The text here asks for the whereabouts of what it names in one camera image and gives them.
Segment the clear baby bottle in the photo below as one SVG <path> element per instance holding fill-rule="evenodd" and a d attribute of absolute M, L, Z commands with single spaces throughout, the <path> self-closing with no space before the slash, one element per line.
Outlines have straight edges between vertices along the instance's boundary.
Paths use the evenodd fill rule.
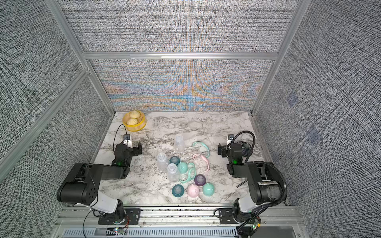
<path fill-rule="evenodd" d="M 182 134 L 175 136 L 174 150 L 177 152 L 183 152 L 185 149 L 184 137 Z"/>

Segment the dark teal nipple collar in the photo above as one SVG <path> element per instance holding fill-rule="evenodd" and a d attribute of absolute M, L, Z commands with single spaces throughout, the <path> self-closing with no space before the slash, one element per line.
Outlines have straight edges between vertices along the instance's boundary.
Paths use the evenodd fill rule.
<path fill-rule="evenodd" d="M 185 192 L 185 189 L 181 184 L 177 184 L 173 186 L 172 188 L 172 195 L 174 197 L 181 197 L 183 196 L 184 192 Z"/>

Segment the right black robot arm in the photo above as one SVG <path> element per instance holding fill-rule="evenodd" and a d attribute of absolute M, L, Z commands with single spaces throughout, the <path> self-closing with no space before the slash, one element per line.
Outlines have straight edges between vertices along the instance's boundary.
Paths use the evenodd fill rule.
<path fill-rule="evenodd" d="M 242 146 L 238 143 L 229 146 L 219 144 L 217 153 L 228 159 L 226 167 L 232 177 L 246 179 L 248 183 L 248 194 L 233 203 L 233 217 L 237 222 L 244 223 L 286 200 L 285 177 L 273 163 L 245 162 Z"/>

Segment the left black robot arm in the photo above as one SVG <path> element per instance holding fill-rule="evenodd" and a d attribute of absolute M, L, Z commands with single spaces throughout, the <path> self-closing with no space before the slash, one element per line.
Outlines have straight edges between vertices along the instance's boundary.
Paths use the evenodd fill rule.
<path fill-rule="evenodd" d="M 104 221 L 121 224 L 127 216 L 123 202 L 99 191 L 102 180 L 126 179 L 132 158 L 142 154 L 142 144 L 129 147 L 116 145 L 111 165 L 76 163 L 58 189 L 57 200 L 62 203 L 82 204 L 100 213 Z"/>

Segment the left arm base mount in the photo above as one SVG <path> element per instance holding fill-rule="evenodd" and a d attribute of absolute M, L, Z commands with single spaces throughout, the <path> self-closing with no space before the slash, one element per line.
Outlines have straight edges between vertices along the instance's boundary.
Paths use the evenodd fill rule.
<path fill-rule="evenodd" d="M 124 209 L 123 213 L 116 211 L 115 213 L 108 214 L 102 213 L 99 216 L 98 225 L 137 225 L 140 220 L 141 209 L 128 208 Z"/>

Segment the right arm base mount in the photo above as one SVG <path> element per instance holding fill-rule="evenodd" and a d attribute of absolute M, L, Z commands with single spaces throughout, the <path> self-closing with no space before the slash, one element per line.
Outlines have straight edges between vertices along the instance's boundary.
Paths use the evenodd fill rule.
<path fill-rule="evenodd" d="M 235 214 L 233 208 L 219 208 L 215 213 L 217 218 L 219 219 L 220 224 L 228 225 L 228 224 L 242 224 L 244 223 L 248 217 L 243 214 Z"/>

